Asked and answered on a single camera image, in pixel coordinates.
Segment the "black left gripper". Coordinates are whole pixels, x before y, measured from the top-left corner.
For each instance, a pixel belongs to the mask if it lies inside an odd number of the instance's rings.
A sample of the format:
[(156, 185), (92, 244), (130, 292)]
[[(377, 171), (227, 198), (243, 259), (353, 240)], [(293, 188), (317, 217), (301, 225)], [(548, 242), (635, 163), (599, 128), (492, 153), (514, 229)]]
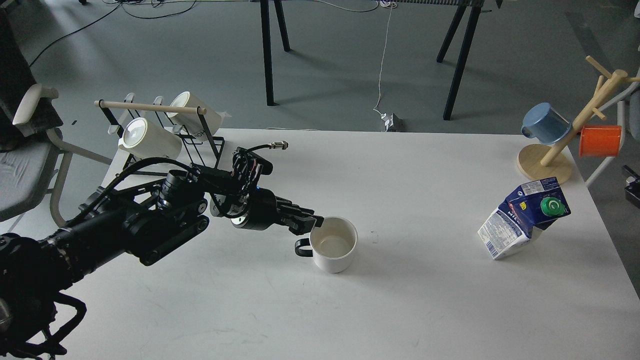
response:
[(314, 227), (322, 227), (324, 220), (322, 216), (315, 215), (313, 209), (300, 207), (265, 187), (259, 187), (248, 199), (247, 212), (232, 218), (231, 223), (237, 229), (256, 231), (279, 224), (288, 227), (293, 235), (301, 236), (310, 233)]

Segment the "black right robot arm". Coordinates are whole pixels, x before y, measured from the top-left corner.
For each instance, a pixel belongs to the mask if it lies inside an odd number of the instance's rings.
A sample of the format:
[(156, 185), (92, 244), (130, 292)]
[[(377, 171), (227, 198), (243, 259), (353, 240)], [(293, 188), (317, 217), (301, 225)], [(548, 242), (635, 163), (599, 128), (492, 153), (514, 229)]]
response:
[(640, 176), (630, 166), (623, 165), (621, 167), (622, 174), (626, 176), (626, 187), (624, 187), (624, 194), (626, 200), (634, 205), (636, 208), (640, 208)]

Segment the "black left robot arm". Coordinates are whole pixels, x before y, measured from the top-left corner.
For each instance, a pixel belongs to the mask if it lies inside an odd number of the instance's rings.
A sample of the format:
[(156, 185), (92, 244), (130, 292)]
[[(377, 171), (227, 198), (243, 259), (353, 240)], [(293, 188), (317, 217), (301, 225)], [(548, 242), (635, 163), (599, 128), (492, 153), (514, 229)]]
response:
[(272, 224), (294, 235), (322, 227), (324, 218), (258, 185), (272, 173), (256, 148), (238, 147), (230, 171), (150, 157), (98, 187), (80, 213), (48, 237), (1, 235), (1, 355), (38, 359), (66, 354), (61, 345), (86, 315), (86, 305), (63, 294), (110, 260), (129, 253), (146, 266), (201, 234), (211, 214), (236, 228)]

